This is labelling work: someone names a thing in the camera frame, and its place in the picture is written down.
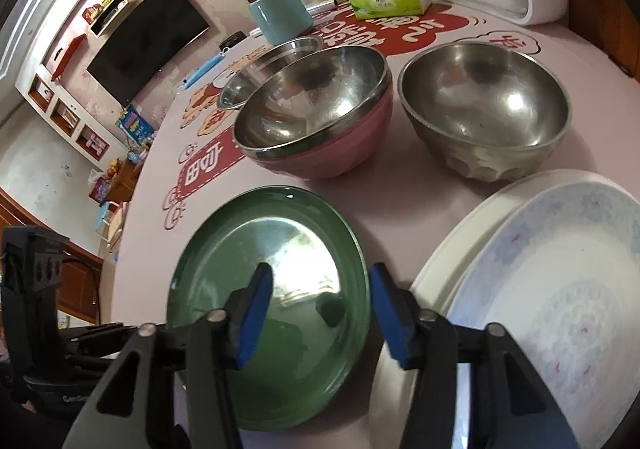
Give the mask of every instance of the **floral plate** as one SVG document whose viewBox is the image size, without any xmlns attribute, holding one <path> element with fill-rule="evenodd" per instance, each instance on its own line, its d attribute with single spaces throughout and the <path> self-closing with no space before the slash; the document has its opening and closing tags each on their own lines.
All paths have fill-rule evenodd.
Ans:
<svg viewBox="0 0 640 449">
<path fill-rule="evenodd" d="M 599 449 L 640 389 L 640 204 L 599 182 L 540 193 L 468 267 L 455 324 L 506 326 L 582 449 Z M 468 367 L 458 368 L 454 447 L 466 447 Z"/>
<path fill-rule="evenodd" d="M 538 194 L 564 184 L 602 182 L 603 176 L 577 169 L 537 172 L 500 189 L 471 211 L 430 255 L 415 278 L 411 292 L 421 306 L 446 315 L 469 265 L 500 226 Z M 369 438 L 372 449 L 398 449 L 414 393 L 416 371 L 402 371 L 386 345 L 380 352 L 369 401 Z"/>
</svg>

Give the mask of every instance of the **stainless steel bowl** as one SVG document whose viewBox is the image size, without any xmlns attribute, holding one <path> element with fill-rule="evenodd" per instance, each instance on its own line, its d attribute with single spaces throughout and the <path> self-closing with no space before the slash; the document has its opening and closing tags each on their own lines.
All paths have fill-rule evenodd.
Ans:
<svg viewBox="0 0 640 449">
<path fill-rule="evenodd" d="M 385 57 L 373 48 L 321 50 L 255 91 L 236 119 L 236 143 L 260 159 L 308 152 L 357 124 L 392 83 Z"/>
<path fill-rule="evenodd" d="M 324 41 L 318 36 L 304 36 L 276 46 L 256 58 L 226 83 L 218 108 L 232 110 L 244 105 L 246 100 L 265 84 L 270 77 L 298 59 L 322 48 Z"/>
<path fill-rule="evenodd" d="M 482 42 L 414 57 L 398 79 L 422 141 L 468 178 L 516 180 L 560 143 L 572 110 L 556 78 L 528 55 Z"/>
</svg>

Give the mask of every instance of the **table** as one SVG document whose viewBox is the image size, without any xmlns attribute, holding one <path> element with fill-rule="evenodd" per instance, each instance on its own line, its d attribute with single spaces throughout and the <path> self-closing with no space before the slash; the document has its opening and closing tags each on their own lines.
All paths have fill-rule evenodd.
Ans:
<svg viewBox="0 0 640 449">
<path fill-rule="evenodd" d="M 324 16 L 315 34 L 329 46 L 369 44 L 400 69 L 421 49 L 461 39 L 491 41 L 533 55 L 564 85 L 574 122 L 543 169 L 575 168 L 607 176 L 640 198 L 640 86 L 596 47 L 557 24 L 519 28 L 477 10 L 434 4 L 422 17 L 358 22 L 348 7 Z M 223 203 L 255 187 L 281 184 L 319 194 L 355 230 L 367 263 L 384 261 L 398 281 L 414 280 L 431 252 L 501 184 L 464 180 L 441 166 L 415 135 L 394 94 L 388 134 L 372 158 L 333 180 L 305 182 L 242 158 L 231 140 L 236 114 L 214 100 L 232 71 L 266 48 L 263 38 L 236 45 L 180 94 L 162 123 L 131 204 L 120 246 L 112 320 L 164 320 L 166 294 L 191 235 Z M 287 432 L 246 433 L 248 448 L 369 448 L 367 405 L 380 339 L 375 334 L 346 389 L 329 408 Z"/>
<path fill-rule="evenodd" d="M 140 169 L 138 165 L 127 158 L 113 177 L 104 200 L 106 202 L 115 202 L 116 204 L 130 202 L 139 176 Z"/>
</svg>

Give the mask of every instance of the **blue gripper pad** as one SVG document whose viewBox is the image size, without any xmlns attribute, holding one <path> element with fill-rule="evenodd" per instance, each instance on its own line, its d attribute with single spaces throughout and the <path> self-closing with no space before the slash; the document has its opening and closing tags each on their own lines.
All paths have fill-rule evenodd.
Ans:
<svg viewBox="0 0 640 449">
<path fill-rule="evenodd" d="M 416 334 L 415 320 L 384 263 L 369 269 L 371 303 L 391 357 L 401 368 L 409 362 L 409 344 Z"/>
<path fill-rule="evenodd" d="M 239 369 L 244 368 L 254 355 L 271 301 L 273 271 L 268 264 L 258 265 L 246 290 L 248 291 L 248 308 L 240 326 L 240 345 L 236 356 Z"/>
</svg>

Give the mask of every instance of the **black tv screen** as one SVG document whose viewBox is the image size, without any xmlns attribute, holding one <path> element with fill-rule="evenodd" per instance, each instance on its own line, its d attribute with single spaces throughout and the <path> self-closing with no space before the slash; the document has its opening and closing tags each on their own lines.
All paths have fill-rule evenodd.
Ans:
<svg viewBox="0 0 640 449">
<path fill-rule="evenodd" d="M 188 0 L 143 0 L 113 31 L 87 71 L 126 107 L 174 55 L 208 28 Z"/>
</svg>

